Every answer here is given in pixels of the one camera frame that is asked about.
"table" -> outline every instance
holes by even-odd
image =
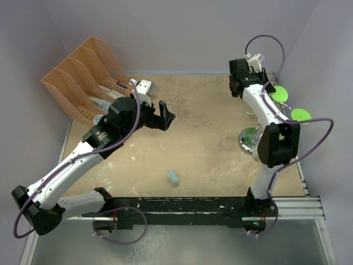
[[[142,128],[107,160],[88,171],[65,196],[104,187],[115,197],[245,196],[259,169],[238,146],[239,133],[256,127],[246,102],[233,98],[228,76],[136,76],[157,85],[152,101],[176,114],[166,132]],[[64,157],[89,128],[73,121]],[[175,170],[180,184],[167,173]],[[274,196],[304,196],[298,167],[283,172]]]

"purple cable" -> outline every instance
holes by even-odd
[[[131,245],[133,243],[136,243],[137,241],[141,240],[141,238],[143,238],[143,236],[145,235],[145,233],[147,232],[147,219],[146,219],[146,216],[143,214],[142,211],[140,211],[139,209],[137,208],[134,208],[134,207],[130,207],[130,206],[126,206],[126,207],[119,207],[119,208],[116,208],[116,209],[113,209],[113,210],[109,210],[109,211],[102,211],[100,212],[99,214],[108,214],[108,213],[112,213],[113,211],[120,211],[120,210],[124,210],[124,209],[131,209],[131,210],[134,210],[134,211],[137,211],[139,214],[142,215],[143,217],[143,221],[145,222],[145,229],[143,230],[143,233],[141,236],[139,236],[137,239],[135,240],[132,240],[130,242],[122,242],[122,241],[118,241],[118,240],[114,240],[114,239],[109,239],[105,236],[102,236],[100,233],[98,233],[97,229],[94,227],[94,222],[92,224],[92,227],[93,227],[93,232],[99,236],[101,239],[104,239],[105,241],[108,241],[110,243],[115,243],[115,244],[118,244],[118,245]]]
[[[122,145],[127,139],[130,138],[130,136],[133,134],[133,132],[136,130],[137,126],[138,126],[138,122],[140,120],[140,113],[141,113],[141,106],[140,106],[140,98],[138,97],[138,93],[137,93],[137,89],[136,89],[136,86],[135,84],[130,81],[129,83],[132,87],[133,87],[133,90],[135,92],[135,99],[136,99],[136,105],[137,105],[137,114],[136,114],[136,120],[135,120],[135,123],[133,124],[133,127],[131,129],[131,131],[123,138],[121,139],[119,142],[117,142],[116,144],[113,144],[109,147],[106,147],[106,148],[103,148],[101,150],[94,150],[92,152],[89,152],[89,153],[83,153],[81,155],[77,155],[76,157],[74,157],[72,159],[72,162],[82,158],[82,157],[85,157],[85,156],[89,156],[89,155],[95,155],[96,153],[102,153],[102,152],[106,152],[106,151],[109,151],[111,149],[114,149],[120,145]],[[28,231],[27,233],[23,234],[23,235],[18,235],[17,234],[17,227],[18,227],[18,223],[19,223],[19,220],[21,218],[21,216],[23,215],[23,213],[26,211],[28,205],[30,204],[30,202],[32,202],[32,200],[36,197],[36,195],[38,194],[39,191],[41,191],[43,189],[43,187],[50,181],[53,179],[54,176],[56,176],[59,172],[61,172],[64,168],[66,168],[68,165],[71,165],[72,163],[70,162],[66,162],[64,164],[62,164],[57,170],[55,170],[52,174],[50,174],[40,185],[39,187],[37,188],[37,192],[34,192],[27,200],[26,202],[23,204],[22,208],[20,209],[20,212],[18,213],[16,219],[15,219],[15,223],[14,223],[14,226],[13,226],[13,236],[16,238],[16,239],[22,239],[23,237],[26,237],[28,236],[30,233],[32,233],[34,231],[34,229]]]
[[[280,120],[281,122],[285,123],[285,124],[292,124],[292,125],[296,125],[296,124],[302,124],[302,123],[315,123],[317,121],[329,121],[330,122],[330,127],[329,129],[327,130],[327,132],[325,133],[325,135],[320,139],[320,141],[318,141],[318,143],[316,145],[314,145],[308,152],[306,152],[303,156],[299,157],[298,159],[292,161],[291,163],[283,166],[283,167],[280,167],[279,169],[277,169],[275,171],[275,173],[272,175],[271,177],[271,180],[269,182],[269,186],[268,186],[268,192],[269,192],[269,197],[270,197],[270,200],[273,202],[275,208],[276,208],[276,218],[274,220],[274,222],[272,223],[272,225],[266,229],[264,232],[258,234],[258,236],[262,236],[262,235],[265,235],[267,234],[269,231],[272,230],[272,228],[276,225],[277,221],[278,221],[278,217],[279,217],[279,210],[278,210],[278,207],[276,205],[276,203],[273,201],[272,199],[272,196],[270,194],[270,190],[272,188],[272,185],[273,185],[273,182],[275,181],[275,178],[276,178],[276,175],[277,173],[281,172],[283,169],[287,168],[287,167],[290,167],[292,165],[294,165],[295,163],[298,163],[299,161],[303,160],[304,158],[306,158],[307,156],[309,156],[312,152],[314,152],[316,150],[316,148],[318,148],[325,140],[326,138],[329,136],[329,134],[331,133],[332,129],[333,129],[333,126],[334,126],[334,121],[332,118],[315,118],[315,119],[310,119],[310,120],[302,120],[302,121],[289,121],[289,120],[285,120],[283,119],[282,117],[280,117],[277,112],[271,107],[271,105],[266,101],[266,98],[265,98],[265,88],[269,85],[269,83],[271,83],[274,79],[276,79],[276,77],[278,76],[278,74],[282,71],[283,69],[283,66],[285,64],[285,60],[286,60],[286,53],[285,53],[285,48],[283,46],[283,43],[276,37],[272,36],[272,35],[267,35],[267,34],[262,34],[262,35],[258,35],[256,37],[253,37],[246,45],[245,47],[245,54],[248,53],[248,47],[250,45],[250,43],[252,43],[255,39],[257,38],[261,38],[261,37],[267,37],[267,38],[271,38],[271,39],[274,39],[275,41],[278,42],[278,44],[281,46],[281,49],[282,49],[282,63],[281,63],[281,66],[278,70],[278,72],[270,79],[268,80],[262,90],[261,90],[261,97],[265,103],[265,105],[271,110],[271,112],[278,118],[278,120]]]

